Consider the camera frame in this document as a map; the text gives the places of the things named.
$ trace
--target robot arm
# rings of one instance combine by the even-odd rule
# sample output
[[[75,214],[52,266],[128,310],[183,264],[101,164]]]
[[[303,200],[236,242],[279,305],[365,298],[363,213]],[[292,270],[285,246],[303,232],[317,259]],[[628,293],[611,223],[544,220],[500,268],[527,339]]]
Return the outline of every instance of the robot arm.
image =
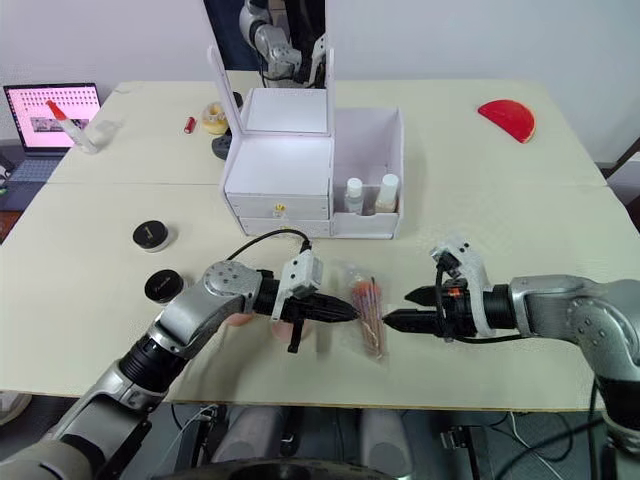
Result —
[[[385,323],[448,341],[492,343],[541,337],[577,345],[596,375],[616,447],[640,455],[639,281],[598,284],[581,277],[549,275],[518,277],[509,285],[491,286],[480,256],[463,239],[442,243],[432,257],[440,279],[446,271],[453,280],[418,288],[405,298],[435,306],[436,311],[396,310],[385,317]],[[517,329],[520,335],[491,338],[495,329]],[[475,338],[478,333],[488,338]]]
[[[281,28],[272,24],[268,4],[268,0],[245,0],[240,30],[244,40],[266,61],[268,79],[293,79],[300,71],[302,53],[289,44]]]
[[[199,282],[169,303],[142,338],[104,372],[43,441],[0,464],[0,477],[117,477],[151,428],[148,414],[233,313],[256,312],[273,318],[277,305],[275,318],[294,324],[289,347],[294,353],[304,318],[323,322],[356,318],[357,312],[348,303],[314,293],[321,278],[318,264],[308,249],[288,262],[287,272],[298,266],[316,267],[295,270],[295,284],[281,284],[271,272],[235,261],[209,267]]]

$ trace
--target white drawer organizer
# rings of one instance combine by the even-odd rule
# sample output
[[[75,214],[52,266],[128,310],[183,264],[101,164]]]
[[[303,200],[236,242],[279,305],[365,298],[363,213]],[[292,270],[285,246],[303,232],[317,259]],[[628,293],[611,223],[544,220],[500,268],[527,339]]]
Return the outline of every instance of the white drawer organizer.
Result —
[[[216,44],[209,57],[233,132],[220,191],[245,234],[289,227],[316,238],[394,238],[404,209],[398,109],[334,109],[330,49],[326,90],[255,88],[240,113]],[[387,173],[400,179],[397,213],[373,214]],[[345,213],[350,177],[364,184],[365,215]]]

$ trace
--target white bottle cap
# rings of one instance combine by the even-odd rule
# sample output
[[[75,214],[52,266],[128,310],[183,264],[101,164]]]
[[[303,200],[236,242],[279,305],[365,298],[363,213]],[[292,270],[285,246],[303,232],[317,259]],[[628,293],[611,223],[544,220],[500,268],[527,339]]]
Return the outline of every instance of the white bottle cap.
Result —
[[[359,178],[350,178],[347,180],[347,196],[358,198],[362,195],[362,180]]]
[[[377,203],[387,204],[395,202],[399,183],[400,180],[393,173],[387,173],[382,177]]]

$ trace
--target laptop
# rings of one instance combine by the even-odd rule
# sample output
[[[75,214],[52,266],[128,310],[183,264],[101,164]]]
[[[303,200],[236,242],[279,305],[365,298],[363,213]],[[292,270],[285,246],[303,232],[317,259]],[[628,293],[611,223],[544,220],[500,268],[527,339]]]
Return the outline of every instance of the laptop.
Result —
[[[100,109],[94,83],[5,85],[4,93],[16,124],[25,160],[11,182],[46,182],[73,140],[62,130],[45,103],[53,100],[78,127],[84,128]]]

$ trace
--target red semicircle object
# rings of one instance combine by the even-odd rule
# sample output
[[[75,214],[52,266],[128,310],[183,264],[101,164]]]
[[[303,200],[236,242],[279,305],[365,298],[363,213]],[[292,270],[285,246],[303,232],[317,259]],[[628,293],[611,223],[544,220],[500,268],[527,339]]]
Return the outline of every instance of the red semicircle object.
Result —
[[[514,100],[494,100],[478,108],[488,118],[520,143],[528,142],[536,129],[533,112]]]

